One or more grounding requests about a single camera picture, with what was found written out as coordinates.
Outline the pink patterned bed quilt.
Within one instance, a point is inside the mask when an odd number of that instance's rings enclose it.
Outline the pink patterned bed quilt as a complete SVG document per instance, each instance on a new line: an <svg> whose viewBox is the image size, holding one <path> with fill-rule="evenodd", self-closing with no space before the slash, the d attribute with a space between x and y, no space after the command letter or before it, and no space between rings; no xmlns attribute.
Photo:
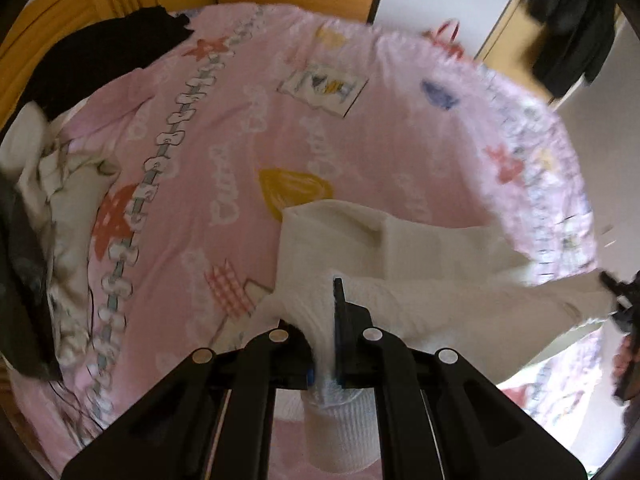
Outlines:
<svg viewBox="0 0 640 480"><path fill-rule="evenodd" d="M11 378L56 474L197 348L241 347L274 291L284 212L318 200L446 229L496 226L538 285L596 272L561 117L425 39L295 6L208 6L193 34L53 122L119 174L91 232L88 347L58 382ZM274 475L329 474L276 411Z"/></svg>

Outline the black coat on door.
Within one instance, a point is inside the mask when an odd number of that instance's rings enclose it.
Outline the black coat on door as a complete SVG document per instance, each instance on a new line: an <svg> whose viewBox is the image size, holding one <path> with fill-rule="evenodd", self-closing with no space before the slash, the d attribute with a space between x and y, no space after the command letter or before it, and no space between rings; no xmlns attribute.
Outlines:
<svg viewBox="0 0 640 480"><path fill-rule="evenodd" d="M579 79L599 75L616 36L614 0L526 0L527 14L544 26L546 39L533 76L561 99Z"/></svg>

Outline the black garment on bed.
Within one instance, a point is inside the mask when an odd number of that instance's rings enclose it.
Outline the black garment on bed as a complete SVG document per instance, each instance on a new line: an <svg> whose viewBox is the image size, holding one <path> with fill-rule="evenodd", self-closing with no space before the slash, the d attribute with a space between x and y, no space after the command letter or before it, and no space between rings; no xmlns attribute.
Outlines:
<svg viewBox="0 0 640 480"><path fill-rule="evenodd" d="M190 18L161 6L89 25L58 41L37 64L19 106L36 103L49 119L110 81L145 68L193 34Z"/></svg>

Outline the white and grey pillow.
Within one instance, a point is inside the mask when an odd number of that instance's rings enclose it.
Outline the white and grey pillow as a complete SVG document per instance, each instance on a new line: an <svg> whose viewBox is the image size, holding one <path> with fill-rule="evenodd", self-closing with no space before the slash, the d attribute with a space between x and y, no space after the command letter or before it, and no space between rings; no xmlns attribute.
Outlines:
<svg viewBox="0 0 640 480"><path fill-rule="evenodd" d="M71 153L29 102L1 142L1 354L20 374L57 382L91 332L91 232L119 174L114 158Z"/></svg>

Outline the cream bedroom door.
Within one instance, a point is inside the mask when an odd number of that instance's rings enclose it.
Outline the cream bedroom door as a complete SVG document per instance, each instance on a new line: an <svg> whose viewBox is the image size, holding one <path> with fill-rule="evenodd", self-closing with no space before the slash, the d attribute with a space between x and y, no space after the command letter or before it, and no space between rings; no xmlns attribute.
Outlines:
<svg viewBox="0 0 640 480"><path fill-rule="evenodd" d="M525 0L509 0L475 59L515 79L524 70L526 42L535 28L527 23Z"/></svg>

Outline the red white shopping bag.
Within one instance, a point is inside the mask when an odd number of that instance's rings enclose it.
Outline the red white shopping bag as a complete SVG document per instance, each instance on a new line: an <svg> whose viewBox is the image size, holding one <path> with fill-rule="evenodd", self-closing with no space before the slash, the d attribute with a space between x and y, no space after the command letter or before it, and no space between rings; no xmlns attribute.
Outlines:
<svg viewBox="0 0 640 480"><path fill-rule="evenodd" d="M453 18L442 22L438 27L423 33L423 37L444 50L450 58L461 60L465 56L464 47L458 41L460 22Z"/></svg>

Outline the white knit sweater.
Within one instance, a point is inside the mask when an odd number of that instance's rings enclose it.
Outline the white knit sweater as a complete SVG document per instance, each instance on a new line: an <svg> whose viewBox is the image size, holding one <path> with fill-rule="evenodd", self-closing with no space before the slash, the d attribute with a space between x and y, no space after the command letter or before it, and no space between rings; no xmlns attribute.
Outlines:
<svg viewBox="0 0 640 480"><path fill-rule="evenodd" d="M318 200L284 212L276 286L258 304L246 336L279 321L303 333L316 379L277 412L303 419L316 468L351 474L378 460L380 444L372 391L345 390L336 379L334 280L342 280L347 300L408 347L454 348L498 384L612 308L596 272L543 285L534 274L534 264L496 226L438 228Z"/></svg>

